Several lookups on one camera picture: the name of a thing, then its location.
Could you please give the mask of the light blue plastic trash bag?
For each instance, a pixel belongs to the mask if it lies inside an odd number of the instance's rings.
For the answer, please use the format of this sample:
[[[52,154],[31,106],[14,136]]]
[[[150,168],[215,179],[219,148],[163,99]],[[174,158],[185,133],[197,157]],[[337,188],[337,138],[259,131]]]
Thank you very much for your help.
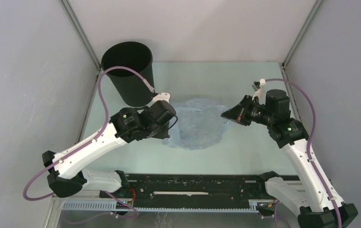
[[[173,103],[177,122],[162,144],[171,148],[203,150],[218,144],[229,129],[230,121],[221,117],[229,108],[209,98],[193,98]]]

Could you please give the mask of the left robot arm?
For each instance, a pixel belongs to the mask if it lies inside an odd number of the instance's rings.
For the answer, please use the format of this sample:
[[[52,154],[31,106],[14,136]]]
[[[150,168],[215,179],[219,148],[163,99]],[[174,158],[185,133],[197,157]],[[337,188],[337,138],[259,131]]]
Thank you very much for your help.
[[[174,107],[165,100],[141,108],[122,108],[110,117],[106,127],[73,147],[63,152],[43,153],[50,189],[60,198],[73,196],[82,190],[107,191],[118,198],[127,196],[130,184],[123,171],[92,171],[86,166],[132,141],[168,138],[169,123],[175,117]]]

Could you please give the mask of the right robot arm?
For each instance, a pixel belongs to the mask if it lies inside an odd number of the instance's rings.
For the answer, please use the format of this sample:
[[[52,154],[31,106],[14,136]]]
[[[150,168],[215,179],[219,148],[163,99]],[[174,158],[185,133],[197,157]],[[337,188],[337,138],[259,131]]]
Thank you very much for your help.
[[[248,126],[252,122],[267,127],[270,137],[292,163],[305,195],[292,187],[274,172],[255,185],[258,197],[272,196],[283,203],[296,217],[301,228],[346,228],[356,218],[354,204],[345,203],[327,178],[318,162],[309,135],[303,124],[291,117],[290,100],[283,90],[266,92],[265,104],[256,96],[245,95],[221,117]]]

